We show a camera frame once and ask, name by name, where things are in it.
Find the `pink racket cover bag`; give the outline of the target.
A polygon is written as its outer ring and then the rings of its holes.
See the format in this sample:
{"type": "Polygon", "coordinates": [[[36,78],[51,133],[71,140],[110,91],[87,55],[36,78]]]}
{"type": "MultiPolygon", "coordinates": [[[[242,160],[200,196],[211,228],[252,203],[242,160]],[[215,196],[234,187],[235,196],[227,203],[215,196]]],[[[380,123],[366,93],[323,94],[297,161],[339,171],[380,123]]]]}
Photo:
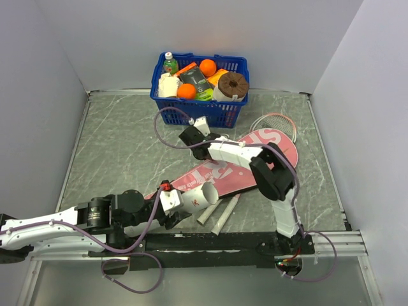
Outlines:
{"type": "MultiPolygon", "coordinates": [[[[255,130],[241,138],[240,141],[275,143],[293,166],[298,163],[298,151],[295,144],[277,129],[255,130]]],[[[256,187],[256,181],[250,170],[224,161],[204,161],[179,178],[172,180],[171,184],[174,188],[187,192],[204,182],[211,182],[217,189],[220,198],[256,187]]]]}

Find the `white shuttlecock tube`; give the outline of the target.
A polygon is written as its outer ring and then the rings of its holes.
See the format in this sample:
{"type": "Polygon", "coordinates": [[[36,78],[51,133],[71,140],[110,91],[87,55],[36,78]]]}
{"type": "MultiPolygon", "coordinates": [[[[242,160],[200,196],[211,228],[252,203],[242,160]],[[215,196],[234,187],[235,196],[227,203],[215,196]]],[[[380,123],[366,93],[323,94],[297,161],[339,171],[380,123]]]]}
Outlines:
{"type": "MultiPolygon", "coordinates": [[[[157,210],[158,203],[160,201],[159,195],[161,191],[156,191],[156,199],[153,206],[153,211],[149,217],[149,220],[138,226],[128,226],[124,228],[124,233],[129,237],[137,237],[143,232],[149,232],[158,228],[164,228],[160,226],[157,221],[153,221],[154,215],[157,210]]],[[[210,182],[205,182],[187,192],[180,191],[182,193],[183,206],[176,209],[174,212],[188,212],[195,214],[196,212],[206,209],[207,207],[216,204],[219,200],[219,194],[214,185],[210,182]]]]}

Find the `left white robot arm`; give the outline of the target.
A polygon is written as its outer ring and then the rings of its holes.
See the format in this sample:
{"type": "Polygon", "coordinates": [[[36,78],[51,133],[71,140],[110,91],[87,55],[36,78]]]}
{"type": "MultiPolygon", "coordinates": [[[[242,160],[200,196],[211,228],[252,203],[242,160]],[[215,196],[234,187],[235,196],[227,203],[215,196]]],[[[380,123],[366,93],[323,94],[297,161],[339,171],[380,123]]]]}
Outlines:
{"type": "Polygon", "coordinates": [[[170,230],[191,216],[183,196],[173,189],[146,199],[130,189],[43,217],[15,219],[1,214],[1,263],[22,262],[30,253],[130,253],[148,231],[170,230]]]}

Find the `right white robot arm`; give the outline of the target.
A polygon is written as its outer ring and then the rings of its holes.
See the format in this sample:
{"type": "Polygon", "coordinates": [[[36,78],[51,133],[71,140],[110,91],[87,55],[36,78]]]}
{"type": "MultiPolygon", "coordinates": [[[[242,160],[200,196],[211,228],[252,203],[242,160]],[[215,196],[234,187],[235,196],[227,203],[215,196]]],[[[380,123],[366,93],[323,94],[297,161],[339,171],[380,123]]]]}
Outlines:
{"type": "Polygon", "coordinates": [[[292,254],[300,247],[305,232],[296,211],[299,181],[276,144],[246,144],[215,133],[205,136],[193,126],[185,128],[179,138],[198,160],[224,161],[250,170],[260,193],[272,202],[279,249],[292,254]]]}

